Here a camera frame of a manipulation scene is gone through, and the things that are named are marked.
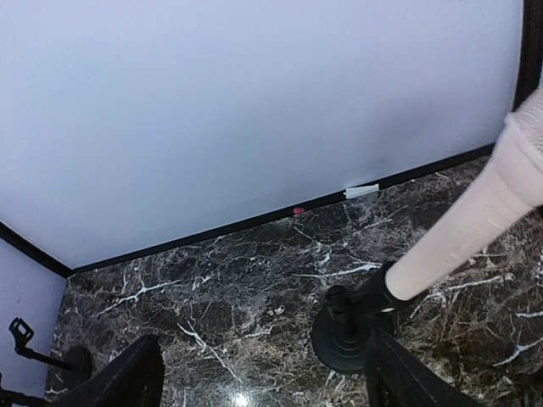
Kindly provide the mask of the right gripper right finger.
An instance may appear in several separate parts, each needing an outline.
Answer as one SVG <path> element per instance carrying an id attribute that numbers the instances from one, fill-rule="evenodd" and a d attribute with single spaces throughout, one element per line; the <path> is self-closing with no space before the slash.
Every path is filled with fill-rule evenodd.
<path id="1" fill-rule="evenodd" d="M 387 332 L 372 332 L 365 356 L 371 406 L 480 405 L 434 374 Z"/>

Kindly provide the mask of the black stand of blue microphone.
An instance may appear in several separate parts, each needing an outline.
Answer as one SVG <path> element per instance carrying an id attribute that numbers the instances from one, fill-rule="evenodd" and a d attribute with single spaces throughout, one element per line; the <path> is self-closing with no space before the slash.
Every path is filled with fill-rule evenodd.
<path id="1" fill-rule="evenodd" d="M 81 346 L 72 347 L 62 360 L 56 359 L 40 354 L 29 347 L 29 342 L 34 337 L 35 332 L 22 318 L 14 318 L 9 324 L 8 330 L 14 338 L 14 351 L 17 355 L 67 371 L 69 378 L 85 381 L 91 377 L 92 356 L 86 348 Z"/>

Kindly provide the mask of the black stand of orange microphone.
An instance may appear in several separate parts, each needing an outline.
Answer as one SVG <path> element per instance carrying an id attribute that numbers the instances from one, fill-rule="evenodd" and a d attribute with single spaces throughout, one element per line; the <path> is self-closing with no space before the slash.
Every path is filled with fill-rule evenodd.
<path id="1" fill-rule="evenodd" d="M 12 407 L 14 405 L 44 407 L 48 405 L 48 402 L 45 399 L 10 391 L 0 386 L 0 405 L 1 407 Z"/>

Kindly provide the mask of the black stand of pink microphone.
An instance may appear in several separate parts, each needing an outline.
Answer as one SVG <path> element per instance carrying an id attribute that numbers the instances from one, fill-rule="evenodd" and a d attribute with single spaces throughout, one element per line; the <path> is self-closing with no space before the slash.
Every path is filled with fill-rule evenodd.
<path id="1" fill-rule="evenodd" d="M 385 276 L 395 263 L 381 266 L 357 289 L 334 285 L 311 328 L 311 346 L 315 356 L 331 371 L 341 374 L 363 372 L 369 337 L 375 330 L 394 332 L 392 314 L 413 301 L 394 297 Z"/>

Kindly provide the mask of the pink toy microphone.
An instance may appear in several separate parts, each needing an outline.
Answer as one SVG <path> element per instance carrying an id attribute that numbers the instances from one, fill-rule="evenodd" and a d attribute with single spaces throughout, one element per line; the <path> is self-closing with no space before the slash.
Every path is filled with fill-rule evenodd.
<path id="1" fill-rule="evenodd" d="M 415 298 L 542 205 L 542 91 L 505 120 L 474 182 L 385 275 L 394 298 Z"/>

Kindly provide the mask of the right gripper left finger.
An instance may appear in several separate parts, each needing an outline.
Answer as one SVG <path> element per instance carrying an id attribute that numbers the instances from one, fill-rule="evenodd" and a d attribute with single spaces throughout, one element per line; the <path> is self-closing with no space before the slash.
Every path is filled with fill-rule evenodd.
<path id="1" fill-rule="evenodd" d="M 159 406 L 165 364 L 159 339 L 145 335 L 127 347 L 96 376 L 52 403 L 62 407 Z"/>

